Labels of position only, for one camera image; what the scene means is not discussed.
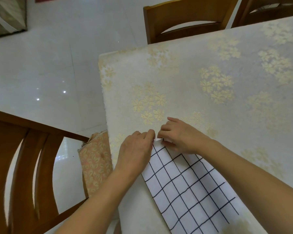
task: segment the right hand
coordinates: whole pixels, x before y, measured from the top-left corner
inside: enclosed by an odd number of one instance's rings
[[[177,118],[168,117],[167,119],[168,122],[161,126],[157,134],[158,138],[172,141],[172,143],[163,141],[162,144],[165,147],[180,153],[203,153],[203,147],[211,138]]]

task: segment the left hand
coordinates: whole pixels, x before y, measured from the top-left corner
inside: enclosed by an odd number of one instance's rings
[[[129,175],[133,181],[136,180],[151,159],[153,139],[154,130],[143,133],[136,131],[129,135],[119,149],[115,171]]]

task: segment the paper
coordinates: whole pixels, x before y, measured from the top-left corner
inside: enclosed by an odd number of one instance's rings
[[[220,232],[234,216],[234,190],[206,160],[154,140],[142,176],[172,234]]]

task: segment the forearm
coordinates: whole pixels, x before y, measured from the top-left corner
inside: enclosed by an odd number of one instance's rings
[[[105,234],[115,210],[133,181],[131,177],[115,170],[56,234]]]
[[[293,188],[214,140],[200,153],[268,233],[293,233]]]

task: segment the tablecloth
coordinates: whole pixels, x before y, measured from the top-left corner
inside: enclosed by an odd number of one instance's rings
[[[293,187],[293,17],[101,55],[99,69],[113,165],[127,135],[170,116]],[[239,207],[222,233],[266,233]],[[124,233],[169,233],[141,177],[119,212]]]

